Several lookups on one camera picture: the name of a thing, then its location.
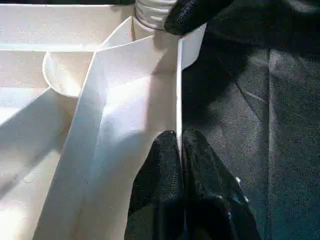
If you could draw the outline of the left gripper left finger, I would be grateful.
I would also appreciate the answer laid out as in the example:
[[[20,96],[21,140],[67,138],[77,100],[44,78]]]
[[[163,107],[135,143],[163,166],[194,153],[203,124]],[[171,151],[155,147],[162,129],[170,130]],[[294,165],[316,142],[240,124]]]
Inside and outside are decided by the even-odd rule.
[[[177,136],[164,131],[153,141],[132,184],[128,240],[181,240],[185,192]]]

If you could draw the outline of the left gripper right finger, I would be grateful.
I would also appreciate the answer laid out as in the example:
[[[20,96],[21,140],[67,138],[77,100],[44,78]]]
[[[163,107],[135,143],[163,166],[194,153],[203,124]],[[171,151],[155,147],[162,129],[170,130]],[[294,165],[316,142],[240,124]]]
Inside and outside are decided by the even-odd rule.
[[[191,240],[259,240],[255,218],[236,178],[198,130],[182,134],[186,226]]]

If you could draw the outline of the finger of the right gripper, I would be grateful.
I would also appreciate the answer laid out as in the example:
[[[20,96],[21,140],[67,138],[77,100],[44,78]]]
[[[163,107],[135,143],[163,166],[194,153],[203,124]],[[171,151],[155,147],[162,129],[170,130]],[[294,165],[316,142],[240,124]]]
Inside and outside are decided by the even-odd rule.
[[[164,29],[173,35],[185,35],[206,23],[212,15],[212,0],[178,0],[164,22]]]

